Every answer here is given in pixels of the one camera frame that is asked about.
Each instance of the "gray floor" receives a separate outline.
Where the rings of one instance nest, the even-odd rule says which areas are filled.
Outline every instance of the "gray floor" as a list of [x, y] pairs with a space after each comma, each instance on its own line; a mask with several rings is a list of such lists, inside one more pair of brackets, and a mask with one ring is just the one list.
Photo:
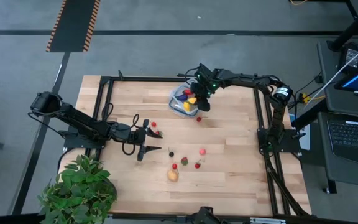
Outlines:
[[[61, 1], [0, 0], [0, 29], [49, 30]], [[97, 30], [343, 30], [346, 5], [287, 0], [102, 1]], [[83, 75], [174, 76], [199, 63], [235, 72], [275, 74], [295, 90], [320, 71], [316, 43], [325, 37], [94, 36], [90, 51], [70, 55], [59, 94], [75, 104]], [[38, 124], [26, 113], [38, 91], [50, 90], [63, 54], [46, 53], [48, 36], [0, 36], [0, 215], [8, 213]], [[67, 126], [52, 120], [51, 126]], [[24, 213], [37, 212], [36, 195], [56, 174], [63, 139], [48, 131]], [[304, 166], [311, 208], [323, 218], [358, 221], [358, 186], [322, 193], [324, 169]]]

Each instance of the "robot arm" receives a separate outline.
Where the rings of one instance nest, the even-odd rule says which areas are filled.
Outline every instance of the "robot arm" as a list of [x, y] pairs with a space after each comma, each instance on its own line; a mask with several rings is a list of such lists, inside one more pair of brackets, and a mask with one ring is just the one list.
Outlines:
[[[127, 155], [132, 155], [135, 151], [135, 146], [140, 146], [137, 155], [138, 161], [143, 159], [143, 155], [146, 152], [160, 149], [160, 147], [144, 146], [146, 136], [162, 138], [148, 127], [149, 121], [147, 119], [144, 120], [142, 127], [136, 126], [135, 122], [132, 126], [129, 126], [115, 121], [96, 121], [94, 118], [76, 110], [72, 105], [63, 102], [59, 95], [51, 92], [38, 93], [30, 108], [32, 114], [36, 116], [57, 118], [70, 125], [78, 131], [75, 134], [85, 139], [85, 141], [104, 145], [105, 141], [112, 139], [123, 143], [122, 150]], [[68, 133], [64, 131], [59, 131], [58, 133], [64, 138], [68, 136]], [[132, 144], [134, 150], [126, 153], [124, 144]]]
[[[273, 146], [280, 144], [283, 136], [283, 118], [285, 107], [292, 96], [292, 89], [281, 82], [273, 75], [258, 77], [256, 75], [235, 74], [225, 69], [215, 69], [210, 71], [203, 64], [200, 64], [195, 72], [197, 83], [191, 84], [191, 91], [196, 95], [198, 109], [203, 111], [210, 110], [208, 98], [215, 94], [218, 88], [226, 88], [232, 85], [256, 88], [265, 96], [268, 96], [272, 104], [273, 120], [267, 131], [267, 143]], [[269, 85], [277, 87], [275, 93], [271, 93]]]

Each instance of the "green leaves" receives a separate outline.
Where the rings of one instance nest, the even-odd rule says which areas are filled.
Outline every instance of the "green leaves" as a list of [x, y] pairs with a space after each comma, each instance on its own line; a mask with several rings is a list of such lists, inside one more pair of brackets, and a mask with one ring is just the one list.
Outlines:
[[78, 155], [37, 196], [45, 214], [42, 224], [101, 223], [117, 199], [101, 162]]
[[75, 164], [67, 164], [65, 165], [66, 169], [78, 170], [78, 166]]
[[59, 180], [60, 180], [60, 174], [58, 174], [58, 175], [56, 176], [55, 180], [56, 180], [56, 183], [59, 183]]
[[69, 199], [69, 206], [74, 207], [82, 203], [82, 197], [75, 197]]
[[110, 173], [109, 173], [109, 171], [102, 170], [102, 171], [98, 172], [96, 175], [98, 175], [100, 177], [108, 177], [108, 176], [110, 176]]
[[81, 189], [79, 186], [74, 185], [71, 188], [71, 193], [73, 194], [74, 197], [80, 197], [81, 196]]
[[80, 155], [77, 155], [77, 159], [76, 159], [76, 161], [75, 161], [76, 163], [77, 163], [77, 165], [80, 165], [81, 164], [81, 162], [82, 162], [82, 158], [81, 158], [81, 156]]
[[63, 187], [61, 187], [61, 189], [59, 190], [58, 194], [59, 195], [66, 195], [70, 192], [70, 188], [67, 187], [67, 185], [63, 185]]

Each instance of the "wooden tabletop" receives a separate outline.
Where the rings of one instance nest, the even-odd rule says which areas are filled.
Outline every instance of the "wooden tabletop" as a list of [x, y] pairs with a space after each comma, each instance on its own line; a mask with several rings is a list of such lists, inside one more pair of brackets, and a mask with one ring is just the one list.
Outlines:
[[[78, 95], [76, 108], [89, 116], [93, 114], [99, 81], [100, 76], [84, 76]], [[106, 143], [101, 161], [118, 191], [118, 200], [110, 212], [184, 215], [210, 206], [217, 215], [271, 216], [265, 164], [258, 153], [253, 90], [238, 86], [219, 89], [210, 99], [211, 111], [199, 113], [203, 119], [198, 123], [168, 107], [170, 92], [180, 84], [114, 82], [111, 100], [114, 110], [108, 121], [132, 124], [133, 116], [139, 113], [139, 124], [143, 119], [155, 121], [154, 131], [162, 131], [163, 139], [147, 138], [146, 145], [162, 149], [147, 153], [142, 162], [136, 160], [138, 148], [133, 155], [126, 156], [121, 144]], [[265, 110], [262, 111], [267, 126]], [[290, 128], [288, 112], [284, 123]], [[168, 156], [168, 148], [175, 153], [173, 157]], [[206, 149], [205, 156], [199, 154], [200, 148]], [[83, 153], [84, 149], [69, 152], [60, 167]], [[286, 186], [303, 209], [310, 212], [300, 163], [291, 154], [280, 155]], [[185, 156], [189, 164], [182, 166], [180, 159]], [[195, 169], [194, 164], [200, 159], [201, 167]], [[167, 179], [173, 163], [178, 164], [178, 182]], [[279, 192], [276, 186], [282, 211]]]

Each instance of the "laptop keyboard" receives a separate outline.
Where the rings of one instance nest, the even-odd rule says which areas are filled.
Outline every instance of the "laptop keyboard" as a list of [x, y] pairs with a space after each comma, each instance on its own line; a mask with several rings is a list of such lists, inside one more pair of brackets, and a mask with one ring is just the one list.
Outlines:
[[333, 145], [358, 147], [358, 124], [329, 121], [328, 126]]

